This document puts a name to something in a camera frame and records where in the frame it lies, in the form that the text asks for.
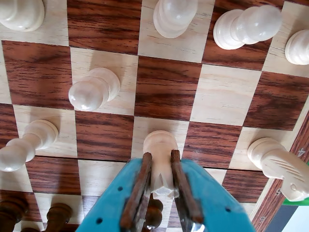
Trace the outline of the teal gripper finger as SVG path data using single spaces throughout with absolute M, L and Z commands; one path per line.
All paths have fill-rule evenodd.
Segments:
M 85 216 L 78 232 L 141 232 L 150 199 L 152 155 L 125 164 Z
M 253 232 L 241 204 L 203 167 L 171 152 L 174 199 L 184 232 Z

